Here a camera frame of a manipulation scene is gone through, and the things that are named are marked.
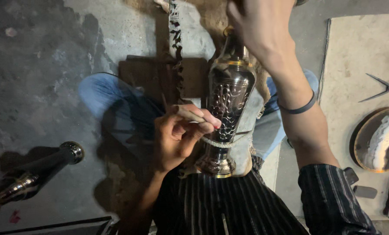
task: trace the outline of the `striped fabric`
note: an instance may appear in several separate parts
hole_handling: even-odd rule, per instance
[[[244,177],[216,179],[204,174],[163,181],[154,207],[161,234],[308,234],[259,174],[263,160],[253,157]],[[312,234],[380,234],[361,210],[343,171],[309,165],[300,171],[303,211]]]

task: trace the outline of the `knee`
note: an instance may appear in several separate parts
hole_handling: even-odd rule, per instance
[[[97,73],[83,79],[78,85],[78,94],[85,101],[103,90],[111,90],[110,87],[117,83],[117,77],[111,74]]]
[[[308,83],[311,86],[312,90],[316,93],[319,89],[319,79],[309,69],[303,69],[303,73],[305,74],[306,79],[308,80]]]

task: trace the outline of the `leg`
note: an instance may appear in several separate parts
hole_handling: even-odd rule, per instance
[[[315,95],[317,95],[319,80],[312,71],[304,69],[303,72]],[[281,121],[280,110],[277,105],[277,90],[270,77],[267,78],[267,86],[270,90],[271,98],[265,104],[263,116],[255,122],[255,130],[253,133],[253,145],[257,156],[264,160],[286,136]]]
[[[90,75],[79,84],[78,93],[96,119],[126,147],[134,147],[129,143],[131,136],[154,139],[154,119],[164,113],[142,92],[116,76]]]

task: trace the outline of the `rope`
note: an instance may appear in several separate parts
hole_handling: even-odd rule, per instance
[[[253,132],[254,132],[254,127],[252,130],[248,131],[248,133],[244,134],[243,136],[241,136],[241,138],[235,140],[234,142],[232,143],[219,143],[219,142],[216,142],[216,141],[213,141],[211,139],[208,139],[206,138],[205,136],[202,137],[202,140],[204,142],[206,142],[207,144],[210,144],[214,147],[218,147],[218,148],[232,148],[234,147],[237,143],[239,143],[241,140],[244,140],[246,138],[251,138],[253,136]]]

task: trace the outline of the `brass vase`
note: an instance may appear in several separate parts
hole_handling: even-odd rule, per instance
[[[221,144],[234,141],[239,120],[248,97],[254,88],[256,75],[249,62],[247,48],[235,35],[232,27],[224,30],[225,46],[209,72],[208,110],[222,121],[220,129],[208,136]],[[230,148],[207,145],[205,154],[196,161],[202,173],[217,178],[230,177],[236,164],[229,156]]]

